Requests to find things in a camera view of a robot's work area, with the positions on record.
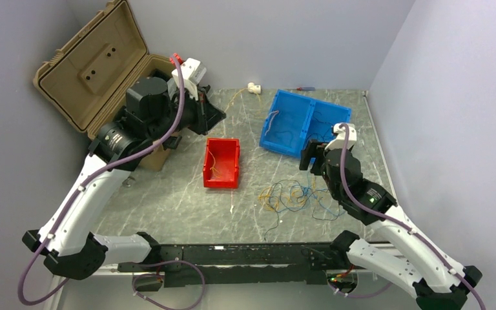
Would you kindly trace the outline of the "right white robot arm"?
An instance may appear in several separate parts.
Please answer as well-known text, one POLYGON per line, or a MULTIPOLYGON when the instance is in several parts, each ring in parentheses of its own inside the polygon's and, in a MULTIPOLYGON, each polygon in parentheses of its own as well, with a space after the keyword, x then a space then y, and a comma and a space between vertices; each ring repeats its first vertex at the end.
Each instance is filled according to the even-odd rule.
POLYGON ((479 269, 462 265, 420 232, 383 186, 363 176, 360 161, 349 149, 327 146, 315 139, 308 142, 301 152, 300 170, 323 177, 332 199, 348 215, 402 254, 398 258, 344 230, 330 245, 333 265, 353 264, 378 274, 407 292, 420 309, 462 309, 482 278, 479 269))

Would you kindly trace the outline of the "white pipe elbow fitting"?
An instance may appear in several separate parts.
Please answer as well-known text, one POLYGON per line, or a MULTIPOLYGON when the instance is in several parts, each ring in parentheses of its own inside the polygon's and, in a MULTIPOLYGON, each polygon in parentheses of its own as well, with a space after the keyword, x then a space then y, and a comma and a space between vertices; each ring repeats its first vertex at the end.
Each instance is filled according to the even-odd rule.
POLYGON ((257 95, 261 94, 261 92, 262 92, 261 85, 257 85, 253 82, 249 82, 247 84, 247 90, 248 90, 248 92, 250 92, 252 94, 257 94, 257 95))

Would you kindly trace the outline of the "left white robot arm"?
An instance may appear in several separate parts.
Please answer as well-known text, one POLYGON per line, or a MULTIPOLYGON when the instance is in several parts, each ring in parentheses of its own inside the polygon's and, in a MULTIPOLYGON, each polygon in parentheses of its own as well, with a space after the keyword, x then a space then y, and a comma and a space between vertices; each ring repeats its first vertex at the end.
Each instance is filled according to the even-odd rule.
POLYGON ((206 135, 225 119, 208 91, 198 86, 190 95, 158 77, 139 79, 126 90, 125 103, 91 142, 64 202, 42 228, 22 238, 32 252, 44 256, 52 274, 83 280, 102 265, 135 263, 143 271, 158 266, 161 247, 149 234, 103 236, 90 229, 115 190, 156 147, 175 149, 182 129, 206 135))

